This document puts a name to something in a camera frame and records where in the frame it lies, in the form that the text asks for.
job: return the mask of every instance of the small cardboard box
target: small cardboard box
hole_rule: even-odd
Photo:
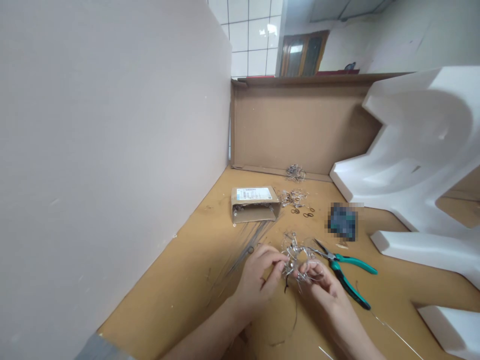
[[[271,186],[234,187],[231,190],[231,220],[234,224],[254,221],[276,221],[280,199]]]

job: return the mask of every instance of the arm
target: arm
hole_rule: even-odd
[[[367,335],[338,279],[319,260],[304,263],[298,269],[312,281],[307,290],[324,309],[333,328],[335,341],[352,360],[385,360]]]
[[[288,258],[272,246],[260,245],[245,262],[235,293],[203,324],[180,341],[163,360],[220,359],[235,337],[272,298]],[[266,269],[274,265],[268,278]]]

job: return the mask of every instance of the white tile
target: white tile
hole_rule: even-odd
[[[282,15],[282,0],[271,0],[270,16]]]
[[[277,69],[277,54],[279,50],[268,49],[268,54],[266,56],[266,75],[275,75],[275,70]]]
[[[237,22],[230,24],[231,50],[247,51],[249,49],[249,22]]]
[[[249,19],[249,0],[228,0],[228,22],[236,23]]]
[[[268,48],[278,48],[279,47],[279,37],[280,37],[280,19],[281,16],[274,16],[270,18],[270,23],[268,24]]]
[[[249,66],[249,52],[232,52],[231,53],[231,76],[246,77]]]
[[[229,25],[228,25],[228,24],[222,25],[222,26],[221,26],[221,29],[222,29],[223,32],[225,33],[226,38],[227,38],[227,39],[230,39],[230,35],[229,35]]]
[[[248,8],[249,19],[266,18],[270,16],[270,0],[250,0]]]
[[[265,75],[267,67],[267,50],[248,52],[248,76]]]
[[[269,43],[269,19],[248,22],[248,50],[266,49]]]
[[[227,0],[208,0],[208,6],[220,24],[229,23]]]

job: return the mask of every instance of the red object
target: red object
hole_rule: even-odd
[[[315,76],[326,76],[326,75],[356,75],[360,70],[337,70],[337,71],[318,71]]]

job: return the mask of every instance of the green pliers handle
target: green pliers handle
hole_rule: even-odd
[[[362,268],[363,270],[369,272],[370,274],[377,275],[379,273],[377,270],[375,270],[373,267],[368,265],[366,262],[363,262],[362,260],[359,260],[357,258],[350,257],[350,256],[342,256],[340,254],[335,254],[335,256],[340,263],[356,265],[359,268]]]
[[[367,263],[363,262],[354,257],[342,256],[340,254],[335,254],[338,261],[330,261],[330,267],[335,273],[336,278],[340,281],[341,286],[345,289],[345,291],[350,295],[360,306],[366,310],[370,310],[372,307],[370,304],[365,300],[362,295],[360,295],[357,290],[349,283],[347,278],[345,277],[344,273],[342,272],[342,268],[340,267],[340,263],[347,263],[357,265],[359,268],[362,268],[369,272],[370,274],[378,274],[379,272],[375,270],[373,267],[368,265]]]

